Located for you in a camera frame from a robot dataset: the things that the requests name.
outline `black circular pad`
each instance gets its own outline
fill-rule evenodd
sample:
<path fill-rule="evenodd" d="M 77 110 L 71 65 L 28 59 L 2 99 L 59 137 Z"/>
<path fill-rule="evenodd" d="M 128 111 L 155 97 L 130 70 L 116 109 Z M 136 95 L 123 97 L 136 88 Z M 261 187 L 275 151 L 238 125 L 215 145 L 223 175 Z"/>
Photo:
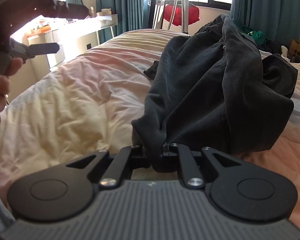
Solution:
<path fill-rule="evenodd" d="M 38 200 L 55 200 L 66 194 L 68 186 L 57 179 L 39 181 L 30 189 L 31 195 Z"/>
<path fill-rule="evenodd" d="M 267 222 L 288 218 L 297 202 L 292 182 L 253 164 L 220 167 L 218 173 L 211 186 L 211 199 L 239 219 Z"/>
<path fill-rule="evenodd" d="M 242 196 L 254 200 L 267 199 L 274 194 L 274 186 L 264 179 L 245 179 L 237 187 Z"/>
<path fill-rule="evenodd" d="M 53 222 L 72 217 L 92 201 L 85 170 L 58 165 L 28 175 L 9 189 L 8 201 L 17 217 Z"/>

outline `green fabric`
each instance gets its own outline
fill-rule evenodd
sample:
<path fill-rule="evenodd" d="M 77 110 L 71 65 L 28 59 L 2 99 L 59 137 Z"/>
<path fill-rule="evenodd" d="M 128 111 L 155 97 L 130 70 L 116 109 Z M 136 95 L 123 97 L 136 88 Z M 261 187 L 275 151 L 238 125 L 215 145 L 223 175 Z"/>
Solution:
<path fill-rule="evenodd" d="M 248 35 L 250 35 L 254 39 L 254 41 L 258 46 L 264 44 L 267 40 L 265 34 L 261 31 L 258 32 L 252 31 L 248 33 Z"/>
<path fill-rule="evenodd" d="M 118 14 L 116 35 L 127 31 L 147 27 L 149 18 L 148 0 L 97 0 L 97 12 L 103 8 L 111 8 L 113 14 Z M 112 38 L 110 28 L 99 31 L 100 42 Z"/>
<path fill-rule="evenodd" d="M 262 31 L 256 32 L 248 26 L 240 25 L 236 21 L 233 22 L 242 33 L 251 36 L 258 46 L 265 44 L 266 41 L 268 40 L 267 36 Z"/>

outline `teal curtain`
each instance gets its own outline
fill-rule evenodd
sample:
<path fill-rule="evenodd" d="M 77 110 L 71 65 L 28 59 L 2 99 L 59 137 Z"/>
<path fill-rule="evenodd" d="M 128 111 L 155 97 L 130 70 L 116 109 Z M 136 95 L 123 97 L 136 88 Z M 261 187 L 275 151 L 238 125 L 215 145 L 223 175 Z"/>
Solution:
<path fill-rule="evenodd" d="M 113 14 L 118 14 L 117 35 L 147 27 L 148 0 L 97 0 L 97 12 L 106 8 L 111 8 Z M 101 43 L 112 38 L 109 28 L 100 31 L 99 36 Z"/>
<path fill-rule="evenodd" d="M 300 37 L 300 0 L 232 0 L 231 18 L 288 47 Z"/>

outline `black clothing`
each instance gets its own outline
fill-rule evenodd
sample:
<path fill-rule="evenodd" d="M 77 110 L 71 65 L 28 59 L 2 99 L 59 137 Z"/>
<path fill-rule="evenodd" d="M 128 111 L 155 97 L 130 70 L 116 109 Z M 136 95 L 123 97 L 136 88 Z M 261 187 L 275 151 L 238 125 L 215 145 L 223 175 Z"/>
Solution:
<path fill-rule="evenodd" d="M 271 54 L 282 54 L 281 44 L 272 40 L 266 40 L 264 44 L 258 46 L 258 49 L 269 52 Z"/>
<path fill-rule="evenodd" d="M 290 59 L 290 62 L 291 63 L 300 63 L 300 58 L 298 56 L 292 56 L 291 59 Z"/>
<path fill-rule="evenodd" d="M 205 32 L 168 42 L 145 113 L 132 121 L 133 142 L 157 171 L 165 142 L 230 154 L 270 149 L 293 111 L 297 73 L 280 55 L 262 61 L 253 39 L 220 15 Z"/>
<path fill-rule="evenodd" d="M 155 75 L 157 73 L 157 69 L 158 69 L 158 66 L 159 66 L 159 60 L 155 60 L 153 62 L 153 65 L 148 68 L 147 70 L 145 70 L 143 73 L 150 79 L 154 80 L 155 78 Z"/>

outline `bed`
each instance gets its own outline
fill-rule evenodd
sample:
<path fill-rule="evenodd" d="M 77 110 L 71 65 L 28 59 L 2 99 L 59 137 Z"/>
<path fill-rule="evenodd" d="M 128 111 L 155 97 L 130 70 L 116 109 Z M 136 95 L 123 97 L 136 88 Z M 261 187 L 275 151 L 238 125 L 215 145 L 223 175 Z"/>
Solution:
<path fill-rule="evenodd" d="M 63 64 L 11 102 L 1 113 L 0 197 L 22 176 L 97 149 L 116 153 L 131 145 L 131 121 L 143 115 L 151 86 L 143 71 L 159 60 L 178 32 L 124 33 Z M 300 64 L 290 120 L 271 150 L 240 158 L 286 176 L 298 189 L 290 217 L 300 227 Z M 168 178 L 136 170 L 136 178 Z"/>

